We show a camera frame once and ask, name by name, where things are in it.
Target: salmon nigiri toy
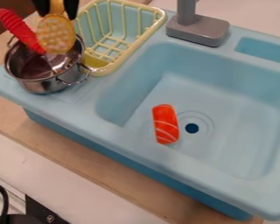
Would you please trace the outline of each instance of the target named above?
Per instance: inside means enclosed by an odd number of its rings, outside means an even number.
[[[179,123],[172,105],[161,104],[152,109],[157,142],[174,144],[179,140]]]

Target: gray faucet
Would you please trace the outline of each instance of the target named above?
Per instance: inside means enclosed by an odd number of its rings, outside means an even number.
[[[196,2],[178,0],[178,14],[167,23],[167,35],[204,46],[220,46],[228,36],[229,22],[197,15]]]

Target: yellow dish rack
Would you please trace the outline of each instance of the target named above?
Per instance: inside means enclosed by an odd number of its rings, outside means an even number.
[[[86,44],[86,66],[93,76],[114,72],[166,20],[163,10],[139,3],[97,0],[86,5],[74,24]]]

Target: drain hole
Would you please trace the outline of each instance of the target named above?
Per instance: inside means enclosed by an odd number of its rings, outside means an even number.
[[[200,127],[196,123],[188,123],[185,126],[185,131],[190,134],[195,134],[195,133],[199,132],[199,130],[200,130]]]

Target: light blue toy sink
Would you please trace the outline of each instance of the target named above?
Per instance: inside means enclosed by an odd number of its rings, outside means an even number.
[[[280,38],[231,27],[209,48],[163,26],[115,73],[58,94],[28,94],[0,67],[0,95],[233,218],[280,219]],[[170,146],[154,137],[151,108],[161,103],[178,113],[181,139]]]

